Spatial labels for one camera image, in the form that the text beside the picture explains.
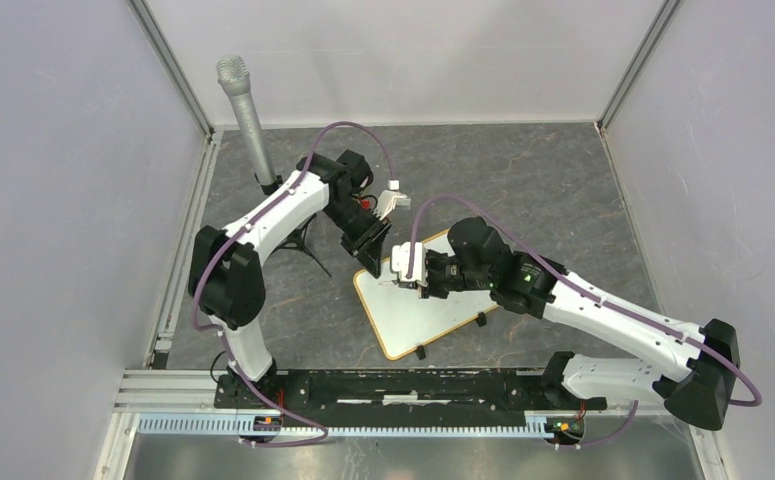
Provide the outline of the yellow framed whiteboard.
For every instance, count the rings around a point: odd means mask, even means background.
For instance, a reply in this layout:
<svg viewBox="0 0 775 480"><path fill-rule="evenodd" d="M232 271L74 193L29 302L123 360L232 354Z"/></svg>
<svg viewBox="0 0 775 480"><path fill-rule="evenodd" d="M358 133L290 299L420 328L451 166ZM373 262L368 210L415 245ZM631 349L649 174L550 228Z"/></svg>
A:
<svg viewBox="0 0 775 480"><path fill-rule="evenodd" d="M422 299L416 291L378 284L379 280L392 278L390 260L384 259L380 277L373 278L366 270L360 270L352 280L382 353L391 361L474 323L481 313L488 315L498 308L486 291L451 293L447 299Z"/></svg>

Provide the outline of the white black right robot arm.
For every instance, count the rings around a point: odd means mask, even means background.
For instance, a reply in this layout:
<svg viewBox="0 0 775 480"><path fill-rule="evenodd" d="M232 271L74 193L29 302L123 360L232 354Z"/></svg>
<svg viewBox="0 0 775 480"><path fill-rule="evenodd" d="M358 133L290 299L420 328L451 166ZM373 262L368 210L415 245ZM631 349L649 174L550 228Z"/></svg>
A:
<svg viewBox="0 0 775 480"><path fill-rule="evenodd" d="M448 253L421 242L394 246L396 284L422 298L485 291L509 312L580 330L627 352L625 358L554 354L540 382L548 405L659 403L695 427L723 428L740 367L734 326L717 318L704 325L673 319L612 295L551 259L512 249L480 217L458 221L446 237Z"/></svg>

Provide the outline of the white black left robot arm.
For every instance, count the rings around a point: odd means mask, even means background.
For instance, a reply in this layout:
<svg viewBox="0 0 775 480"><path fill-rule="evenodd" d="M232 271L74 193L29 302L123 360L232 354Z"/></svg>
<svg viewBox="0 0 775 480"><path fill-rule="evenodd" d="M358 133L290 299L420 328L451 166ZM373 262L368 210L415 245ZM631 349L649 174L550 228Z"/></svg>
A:
<svg viewBox="0 0 775 480"><path fill-rule="evenodd" d="M315 154L301 159L290 178L251 212L223 228L206 225L197 232L188 294L194 314L208 321L194 327L221 337L241 378L238 392L251 406L265 407L277 394L277 381L268 374L275 361L258 320L267 296L264 264L297 229L324 213L340 230L341 247L379 277L391 223L358 199L373 178L359 153L346 150L337 159Z"/></svg>

